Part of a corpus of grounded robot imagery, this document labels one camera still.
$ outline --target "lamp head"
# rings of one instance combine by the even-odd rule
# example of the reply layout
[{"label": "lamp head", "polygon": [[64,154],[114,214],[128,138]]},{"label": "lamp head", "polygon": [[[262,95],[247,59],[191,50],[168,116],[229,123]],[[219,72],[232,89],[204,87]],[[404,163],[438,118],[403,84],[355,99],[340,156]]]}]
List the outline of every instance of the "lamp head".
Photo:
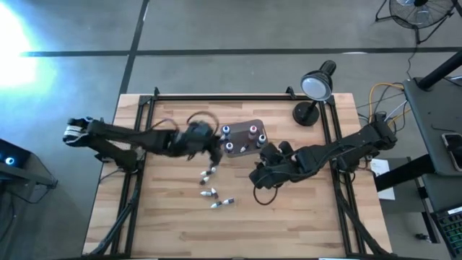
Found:
[{"label": "lamp head", "polygon": [[317,71],[308,72],[302,77],[302,91],[314,101],[325,101],[332,95],[332,74],[336,64],[326,61]]}]

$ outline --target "brown tray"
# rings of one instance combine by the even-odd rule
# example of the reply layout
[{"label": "brown tray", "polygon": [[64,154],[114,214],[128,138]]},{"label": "brown tray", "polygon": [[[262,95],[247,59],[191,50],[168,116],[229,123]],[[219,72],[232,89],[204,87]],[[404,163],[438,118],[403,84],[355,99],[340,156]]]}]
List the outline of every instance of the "brown tray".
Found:
[{"label": "brown tray", "polygon": [[[228,124],[228,126],[230,127],[230,138],[229,140],[224,141],[223,149],[225,150],[225,154],[229,158],[251,155],[260,152],[261,148],[265,147],[268,144],[268,135],[266,134],[265,126],[263,125],[263,122],[260,119],[240,123],[230,123]],[[249,140],[248,138],[248,133],[251,126],[256,126],[258,129],[254,140]],[[256,146],[256,143],[258,137],[261,134],[264,134],[266,136],[266,141],[260,148],[258,148]],[[227,152],[225,149],[225,145],[228,142],[232,142],[232,145],[234,147],[231,152]],[[242,148],[246,144],[248,144],[247,150],[245,152],[240,152],[240,148]]]}]

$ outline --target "white label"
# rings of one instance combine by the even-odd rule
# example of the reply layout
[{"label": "white label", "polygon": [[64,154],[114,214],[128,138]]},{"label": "white label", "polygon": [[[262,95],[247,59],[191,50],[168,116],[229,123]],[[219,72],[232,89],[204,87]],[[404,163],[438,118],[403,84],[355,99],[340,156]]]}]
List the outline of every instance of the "white label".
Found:
[{"label": "white label", "polygon": [[461,211],[462,211],[462,207],[458,207],[457,209],[448,210],[448,214],[451,215],[451,214],[461,212]]}]

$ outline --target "paper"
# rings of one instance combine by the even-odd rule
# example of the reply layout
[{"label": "paper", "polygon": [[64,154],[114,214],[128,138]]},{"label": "paper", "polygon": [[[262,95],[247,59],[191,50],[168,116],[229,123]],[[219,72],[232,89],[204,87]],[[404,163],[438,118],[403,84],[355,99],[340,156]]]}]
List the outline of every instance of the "paper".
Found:
[{"label": "paper", "polygon": [[[372,159],[370,161],[370,169],[375,173],[375,176],[381,176],[384,173],[390,171],[387,160]],[[395,193],[393,188],[387,188],[386,190],[378,193],[379,199],[390,199],[395,200]]]}]

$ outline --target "white bottle cap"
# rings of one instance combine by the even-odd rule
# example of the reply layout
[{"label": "white bottle cap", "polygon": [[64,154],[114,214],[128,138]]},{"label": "white bottle cap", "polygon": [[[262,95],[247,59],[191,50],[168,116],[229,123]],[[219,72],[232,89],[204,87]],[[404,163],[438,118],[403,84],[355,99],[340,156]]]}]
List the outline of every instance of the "white bottle cap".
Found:
[{"label": "white bottle cap", "polygon": [[233,148],[232,143],[227,143],[227,144],[226,144],[226,150],[231,151],[232,148]]},{"label": "white bottle cap", "polygon": [[229,127],[229,126],[223,126],[223,129],[222,129],[222,130],[223,130],[223,133],[229,134],[229,132],[230,132],[230,127]]},{"label": "white bottle cap", "polygon": [[264,143],[266,141],[266,136],[264,134],[261,134],[259,137],[258,137],[258,142],[260,143]]}]

